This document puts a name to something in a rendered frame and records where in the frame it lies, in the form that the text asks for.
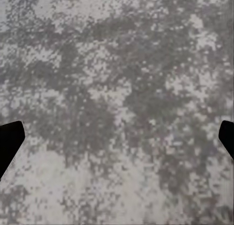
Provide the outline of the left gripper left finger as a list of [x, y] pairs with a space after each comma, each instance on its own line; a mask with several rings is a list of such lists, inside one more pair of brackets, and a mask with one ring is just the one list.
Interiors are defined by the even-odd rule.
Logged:
[[0, 179], [25, 140], [21, 121], [0, 126]]

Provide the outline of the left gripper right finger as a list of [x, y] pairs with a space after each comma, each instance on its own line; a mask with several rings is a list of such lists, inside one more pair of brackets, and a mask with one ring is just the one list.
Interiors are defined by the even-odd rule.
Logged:
[[224, 120], [221, 124], [218, 137], [234, 159], [234, 122]]

